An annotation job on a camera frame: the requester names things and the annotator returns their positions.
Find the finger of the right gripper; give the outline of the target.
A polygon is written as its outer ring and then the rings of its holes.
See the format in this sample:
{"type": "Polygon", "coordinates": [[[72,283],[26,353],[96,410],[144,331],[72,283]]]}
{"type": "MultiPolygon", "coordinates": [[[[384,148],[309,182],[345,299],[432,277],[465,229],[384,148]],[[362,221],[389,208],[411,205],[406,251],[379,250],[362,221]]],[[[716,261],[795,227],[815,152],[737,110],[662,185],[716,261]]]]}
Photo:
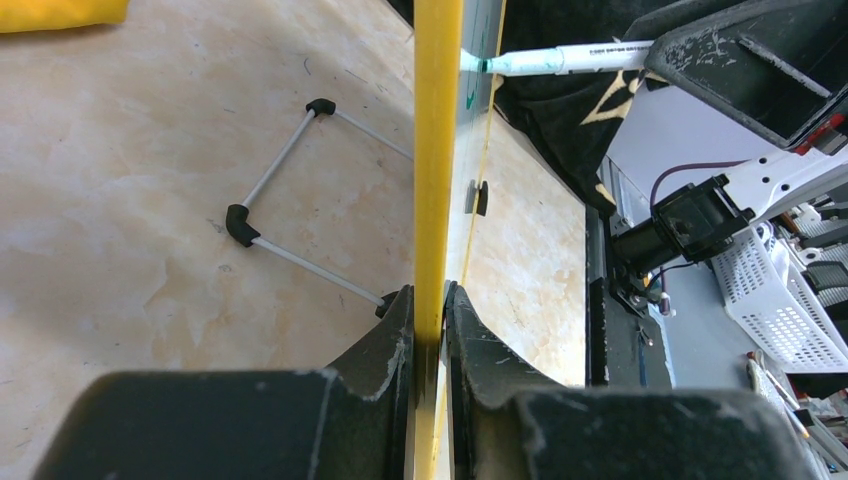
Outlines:
{"type": "Polygon", "coordinates": [[[843,0],[745,1],[665,33],[645,66],[780,149],[847,134],[843,0]]]}

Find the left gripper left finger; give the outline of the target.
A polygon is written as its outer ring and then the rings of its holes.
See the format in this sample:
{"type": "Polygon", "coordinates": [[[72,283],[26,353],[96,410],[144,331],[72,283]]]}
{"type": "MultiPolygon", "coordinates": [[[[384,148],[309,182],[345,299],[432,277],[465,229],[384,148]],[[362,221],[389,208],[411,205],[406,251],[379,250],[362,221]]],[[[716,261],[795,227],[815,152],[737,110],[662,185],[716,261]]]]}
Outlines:
{"type": "Polygon", "coordinates": [[[414,291],[318,369],[123,371],[76,400],[38,479],[408,479],[414,291]]]}

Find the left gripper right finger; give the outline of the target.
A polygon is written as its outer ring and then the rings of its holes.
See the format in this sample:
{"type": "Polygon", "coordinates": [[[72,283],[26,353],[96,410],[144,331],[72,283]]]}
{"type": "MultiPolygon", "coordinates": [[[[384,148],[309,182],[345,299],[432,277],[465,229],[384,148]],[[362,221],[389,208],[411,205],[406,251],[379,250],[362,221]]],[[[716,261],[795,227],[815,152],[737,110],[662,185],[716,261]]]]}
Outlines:
{"type": "Polygon", "coordinates": [[[466,290],[445,304],[454,479],[801,479],[801,446],[741,390],[568,388],[517,355],[466,290]]]}

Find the green whiteboard marker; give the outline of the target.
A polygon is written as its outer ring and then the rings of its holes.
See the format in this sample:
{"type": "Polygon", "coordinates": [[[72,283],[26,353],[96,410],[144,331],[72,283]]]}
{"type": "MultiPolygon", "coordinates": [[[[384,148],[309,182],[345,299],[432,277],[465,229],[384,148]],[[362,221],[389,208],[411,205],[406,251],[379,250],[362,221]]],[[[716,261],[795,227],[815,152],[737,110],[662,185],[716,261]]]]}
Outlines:
{"type": "Polygon", "coordinates": [[[520,50],[483,59],[460,50],[460,70],[504,77],[574,75],[618,70],[639,70],[644,66],[653,41],[627,41],[561,45],[520,50]]]}

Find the yellow-framed whiteboard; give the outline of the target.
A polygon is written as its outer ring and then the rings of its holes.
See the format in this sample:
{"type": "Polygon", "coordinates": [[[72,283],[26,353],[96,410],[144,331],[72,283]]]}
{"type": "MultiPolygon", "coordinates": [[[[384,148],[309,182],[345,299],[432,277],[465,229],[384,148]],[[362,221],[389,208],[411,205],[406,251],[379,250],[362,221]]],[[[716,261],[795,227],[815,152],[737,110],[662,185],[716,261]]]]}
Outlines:
{"type": "Polygon", "coordinates": [[[447,291],[467,273],[477,215],[464,213],[482,181],[497,79],[462,72],[460,50],[499,55],[503,1],[417,1],[414,28],[413,476],[436,479],[446,431],[442,365],[447,291]]]}

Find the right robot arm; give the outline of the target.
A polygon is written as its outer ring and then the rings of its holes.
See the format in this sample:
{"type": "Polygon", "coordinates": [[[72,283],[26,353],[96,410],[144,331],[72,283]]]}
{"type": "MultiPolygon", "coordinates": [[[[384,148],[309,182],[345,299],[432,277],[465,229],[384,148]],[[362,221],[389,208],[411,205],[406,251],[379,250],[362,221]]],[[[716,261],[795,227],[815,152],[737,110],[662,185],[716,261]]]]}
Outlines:
{"type": "Polygon", "coordinates": [[[678,189],[615,236],[612,251],[635,272],[723,252],[737,232],[847,158],[843,1],[741,1],[666,31],[646,66],[776,153],[678,189]]]}

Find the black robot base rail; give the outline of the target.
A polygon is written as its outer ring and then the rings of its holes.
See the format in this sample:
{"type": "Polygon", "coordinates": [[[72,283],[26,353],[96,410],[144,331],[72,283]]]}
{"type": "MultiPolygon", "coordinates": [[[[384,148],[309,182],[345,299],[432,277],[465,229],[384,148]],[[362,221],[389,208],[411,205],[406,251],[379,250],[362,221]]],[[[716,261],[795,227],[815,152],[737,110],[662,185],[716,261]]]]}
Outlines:
{"type": "Polygon", "coordinates": [[[602,161],[598,176],[617,210],[609,217],[591,207],[585,211],[585,385],[673,387],[675,375],[658,308],[615,283],[608,246],[613,235],[647,217],[647,199],[610,158],[602,161]]]}

